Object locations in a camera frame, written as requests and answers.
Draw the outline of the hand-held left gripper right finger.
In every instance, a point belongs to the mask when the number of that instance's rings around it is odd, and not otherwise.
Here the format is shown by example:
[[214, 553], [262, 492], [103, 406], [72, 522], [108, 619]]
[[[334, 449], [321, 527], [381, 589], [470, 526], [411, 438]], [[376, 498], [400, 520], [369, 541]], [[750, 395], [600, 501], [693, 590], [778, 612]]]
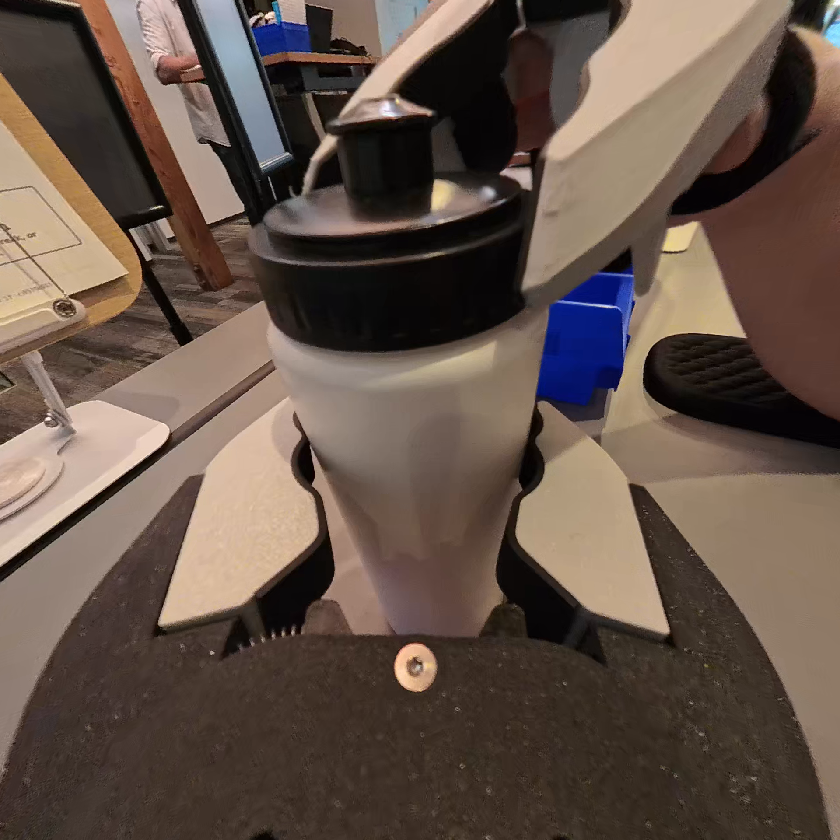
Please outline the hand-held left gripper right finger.
[[603, 628], [670, 636], [624, 472], [592, 437], [538, 402], [497, 561], [530, 639], [579, 647]]

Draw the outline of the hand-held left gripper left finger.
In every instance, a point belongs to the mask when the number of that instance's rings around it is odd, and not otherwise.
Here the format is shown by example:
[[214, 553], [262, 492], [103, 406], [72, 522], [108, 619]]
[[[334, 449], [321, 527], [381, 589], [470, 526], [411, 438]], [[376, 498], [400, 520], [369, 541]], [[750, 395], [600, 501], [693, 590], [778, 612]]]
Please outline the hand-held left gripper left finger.
[[158, 619], [166, 634], [235, 620], [259, 641], [302, 630], [334, 561], [309, 441], [285, 399], [203, 474]]

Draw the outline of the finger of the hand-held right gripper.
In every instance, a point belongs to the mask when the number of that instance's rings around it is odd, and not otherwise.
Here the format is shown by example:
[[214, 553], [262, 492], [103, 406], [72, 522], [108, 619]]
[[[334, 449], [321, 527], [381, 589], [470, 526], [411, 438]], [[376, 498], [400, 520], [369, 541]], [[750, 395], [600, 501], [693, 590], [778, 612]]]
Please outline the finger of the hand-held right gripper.
[[548, 307], [665, 226], [759, 99], [789, 8], [627, 2], [539, 158], [521, 257], [526, 307]]
[[431, 2], [374, 66], [340, 112], [397, 95], [435, 111], [437, 172], [499, 173], [518, 142], [516, 110], [504, 79], [515, 1]]

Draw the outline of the blue plastic bin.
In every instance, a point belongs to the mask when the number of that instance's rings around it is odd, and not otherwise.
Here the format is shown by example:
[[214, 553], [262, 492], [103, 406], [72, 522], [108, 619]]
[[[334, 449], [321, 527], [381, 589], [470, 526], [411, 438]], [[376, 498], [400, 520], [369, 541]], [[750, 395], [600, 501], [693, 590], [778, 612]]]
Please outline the blue plastic bin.
[[309, 53], [312, 51], [309, 27], [280, 21], [267, 23], [251, 29], [257, 50], [263, 57], [286, 53]]
[[634, 275], [601, 272], [549, 310], [537, 396], [586, 405], [623, 376], [635, 306]]

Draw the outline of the white plastic bottle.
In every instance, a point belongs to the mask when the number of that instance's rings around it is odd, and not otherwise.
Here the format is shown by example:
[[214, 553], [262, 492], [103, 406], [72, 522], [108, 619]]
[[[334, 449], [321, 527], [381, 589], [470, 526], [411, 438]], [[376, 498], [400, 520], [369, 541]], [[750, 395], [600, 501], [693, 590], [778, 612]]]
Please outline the white plastic bottle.
[[420, 350], [267, 342], [392, 630], [474, 637], [532, 424], [547, 310]]

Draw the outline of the black bottle lid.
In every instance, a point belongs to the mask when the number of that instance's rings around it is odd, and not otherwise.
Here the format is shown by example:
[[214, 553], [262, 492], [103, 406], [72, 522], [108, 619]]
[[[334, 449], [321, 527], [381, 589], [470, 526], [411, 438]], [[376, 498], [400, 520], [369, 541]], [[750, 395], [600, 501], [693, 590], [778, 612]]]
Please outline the black bottle lid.
[[343, 182], [274, 205], [248, 248], [273, 325], [326, 350], [466, 339], [523, 309], [524, 191], [434, 172], [436, 113], [396, 94], [331, 121]]

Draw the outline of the pale screen on stand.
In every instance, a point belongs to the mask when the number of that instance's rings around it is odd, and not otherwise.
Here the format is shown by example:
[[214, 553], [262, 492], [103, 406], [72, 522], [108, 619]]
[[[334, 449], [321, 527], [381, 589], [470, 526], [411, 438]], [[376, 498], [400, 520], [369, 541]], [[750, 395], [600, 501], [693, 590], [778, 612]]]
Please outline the pale screen on stand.
[[179, 1], [185, 26], [244, 180], [246, 212], [259, 224], [289, 195], [285, 170], [295, 160], [239, 1]]

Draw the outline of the black mesh wrist rest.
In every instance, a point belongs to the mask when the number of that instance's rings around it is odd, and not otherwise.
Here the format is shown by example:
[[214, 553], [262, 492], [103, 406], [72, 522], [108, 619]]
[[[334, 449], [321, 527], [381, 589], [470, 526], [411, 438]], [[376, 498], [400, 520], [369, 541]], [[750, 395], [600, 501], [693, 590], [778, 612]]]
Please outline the black mesh wrist rest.
[[703, 422], [839, 449], [839, 422], [788, 392], [744, 338], [681, 333], [647, 352], [643, 384], [659, 405]]

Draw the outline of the instruction board on white stand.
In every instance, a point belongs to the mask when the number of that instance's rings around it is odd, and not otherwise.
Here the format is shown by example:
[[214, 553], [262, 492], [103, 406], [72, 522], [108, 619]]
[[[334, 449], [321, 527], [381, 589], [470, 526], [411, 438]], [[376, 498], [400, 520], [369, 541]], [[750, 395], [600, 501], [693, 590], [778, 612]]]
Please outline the instruction board on white stand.
[[43, 358], [68, 340], [121, 314], [139, 296], [140, 259], [129, 237], [2, 78], [2, 126], [127, 270], [121, 279], [76, 295], [81, 320], [52, 330], [2, 336], [2, 367], [19, 363], [38, 390], [38, 423], [2, 444], [1, 564], [8, 567], [48, 532], [156, 454], [171, 437], [163, 422], [103, 400], [67, 407]]

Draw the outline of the printed instruction sheet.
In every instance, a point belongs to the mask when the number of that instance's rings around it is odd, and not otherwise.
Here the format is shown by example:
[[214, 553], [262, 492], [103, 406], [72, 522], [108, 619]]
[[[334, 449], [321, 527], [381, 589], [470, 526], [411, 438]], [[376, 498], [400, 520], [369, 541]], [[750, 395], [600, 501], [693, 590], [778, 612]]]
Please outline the printed instruction sheet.
[[11, 340], [81, 320], [76, 295], [127, 270], [4, 126], [1, 134], [1, 321]]

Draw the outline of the wooden post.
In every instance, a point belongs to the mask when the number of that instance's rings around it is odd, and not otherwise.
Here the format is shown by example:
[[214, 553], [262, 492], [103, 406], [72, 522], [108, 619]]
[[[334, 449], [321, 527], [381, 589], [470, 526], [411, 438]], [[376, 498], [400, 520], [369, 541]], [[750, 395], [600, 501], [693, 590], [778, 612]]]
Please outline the wooden post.
[[79, 1], [129, 111], [154, 172], [171, 206], [168, 222], [184, 258], [202, 289], [233, 284], [223, 252], [214, 239], [166, 137], [152, 100], [105, 1]]

